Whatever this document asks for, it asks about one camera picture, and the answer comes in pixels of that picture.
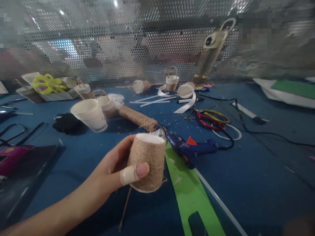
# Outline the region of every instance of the hand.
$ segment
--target hand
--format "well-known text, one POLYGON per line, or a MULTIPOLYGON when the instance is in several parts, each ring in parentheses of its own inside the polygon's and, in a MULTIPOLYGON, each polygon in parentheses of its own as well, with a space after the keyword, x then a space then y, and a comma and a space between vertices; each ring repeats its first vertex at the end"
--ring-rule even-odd
POLYGON ((87 218, 96 212, 118 188, 142 179, 149 172, 147 163, 127 167, 135 136, 127 136, 101 160, 84 183, 65 199, 78 209, 77 216, 87 218))

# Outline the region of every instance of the basket handle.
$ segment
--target basket handle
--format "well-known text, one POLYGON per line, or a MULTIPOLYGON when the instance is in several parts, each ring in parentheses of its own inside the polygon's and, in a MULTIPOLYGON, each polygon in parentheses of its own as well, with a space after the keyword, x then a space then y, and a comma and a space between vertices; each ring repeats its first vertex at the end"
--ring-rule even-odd
POLYGON ((168 70, 168 76, 167 77, 170 77, 170 72, 171 72, 171 69, 174 68, 175 69, 175 72, 176 72, 176 77, 178 77, 177 75, 177 67, 176 66, 171 66, 170 69, 168 70))
POLYGON ((229 18, 229 19, 227 19, 226 21, 224 21, 223 24, 222 24, 221 27, 220 27, 220 30, 222 30, 222 29, 223 29, 223 26, 224 26, 227 22, 229 22, 229 21, 233 21, 233 24, 232 24, 231 28, 228 30, 228 32, 230 32, 230 31, 234 28, 234 26, 235 26, 235 24, 236 24, 236 19, 235 19, 235 18, 229 18))
POLYGON ((101 96, 106 96, 107 97, 107 94, 106 94, 106 92, 104 91, 104 90, 102 90, 102 89, 97 89, 97 90, 94 90, 93 91, 93 97, 96 99, 96 98, 98 98, 98 97, 101 97, 101 96), (97 94, 97 97, 95 96, 95 92, 97 92, 97 91, 101 91, 102 92, 102 94, 97 94))

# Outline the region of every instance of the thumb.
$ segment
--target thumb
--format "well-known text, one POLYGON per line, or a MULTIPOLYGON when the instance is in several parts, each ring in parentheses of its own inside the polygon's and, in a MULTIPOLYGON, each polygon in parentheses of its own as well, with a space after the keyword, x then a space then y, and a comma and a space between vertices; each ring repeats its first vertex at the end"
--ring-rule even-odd
POLYGON ((120 187, 144 178, 149 173, 149 169, 148 163, 140 163, 128 166, 119 172, 109 175, 108 190, 114 192, 120 187))

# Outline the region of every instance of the finger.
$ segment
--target finger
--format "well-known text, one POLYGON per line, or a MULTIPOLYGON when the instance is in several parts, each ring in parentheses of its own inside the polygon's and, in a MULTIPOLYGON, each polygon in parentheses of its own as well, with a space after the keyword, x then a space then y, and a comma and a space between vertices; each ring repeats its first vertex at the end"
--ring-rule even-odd
POLYGON ((121 140, 109 153, 118 153, 118 162, 126 155, 129 155, 132 143, 135 139, 134 135, 129 135, 121 140))
POLYGON ((141 163, 134 166, 128 166, 121 170, 120 172, 116 172, 114 174, 109 175, 108 176, 109 191, 114 192, 120 187, 123 187, 127 184, 131 184, 142 179, 143 177, 147 176, 149 170, 150 168, 148 163, 141 163))

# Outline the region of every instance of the yellow scissors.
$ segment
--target yellow scissors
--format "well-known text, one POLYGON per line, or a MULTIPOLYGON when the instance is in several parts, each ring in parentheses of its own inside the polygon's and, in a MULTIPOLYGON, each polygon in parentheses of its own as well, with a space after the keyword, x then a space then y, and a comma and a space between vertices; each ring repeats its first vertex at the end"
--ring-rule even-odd
POLYGON ((36 90, 36 92, 42 95, 48 95, 52 92, 65 92, 65 89, 67 89, 67 87, 63 86, 61 79, 54 79, 50 74, 36 76, 35 79, 32 81, 32 87, 36 90), (46 87, 46 89, 39 90, 39 87, 46 87))

